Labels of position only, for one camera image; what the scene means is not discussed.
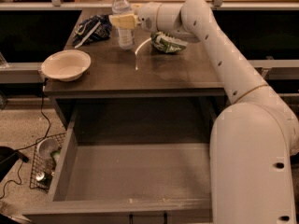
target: plastic water bottle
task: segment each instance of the plastic water bottle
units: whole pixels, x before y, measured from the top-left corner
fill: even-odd
[[[112,4],[113,14],[125,14],[132,12],[128,0],[114,0]],[[134,32],[131,29],[117,28],[119,45],[122,49],[131,49],[135,44]]]

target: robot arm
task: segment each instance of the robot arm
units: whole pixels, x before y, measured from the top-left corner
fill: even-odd
[[[144,30],[200,40],[232,104],[211,135],[213,223],[296,223],[290,149],[298,140],[297,117],[221,30],[204,0],[148,3],[138,18]]]

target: drawer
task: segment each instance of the drawer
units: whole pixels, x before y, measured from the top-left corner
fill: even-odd
[[[204,97],[78,100],[34,223],[211,220]]]

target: bowl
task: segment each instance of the bowl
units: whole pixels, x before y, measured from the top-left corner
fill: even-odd
[[[42,73],[49,78],[73,81],[82,76],[91,65],[91,57],[76,49],[50,55],[41,65]]]
[[[43,160],[51,159],[51,153],[58,149],[59,145],[53,138],[47,138],[38,143],[36,147],[37,154]]]

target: floor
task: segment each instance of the floor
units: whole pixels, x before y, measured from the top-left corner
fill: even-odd
[[[36,139],[43,137],[48,129],[48,122],[41,114],[41,98],[9,98],[3,110],[0,109],[0,146],[22,148],[32,145]],[[58,119],[50,101],[45,99],[43,112],[50,120],[49,135],[65,133],[65,129]],[[22,151],[29,158],[20,170],[21,185],[9,183],[5,187],[5,196],[0,199],[0,214],[26,220],[22,210],[30,205],[41,205],[46,201],[47,194],[38,189],[30,189],[30,174],[34,148]],[[19,182],[18,169],[21,161],[17,161],[7,176],[0,183],[0,197],[8,180]],[[292,167],[294,195],[296,206],[299,206],[299,167]]]

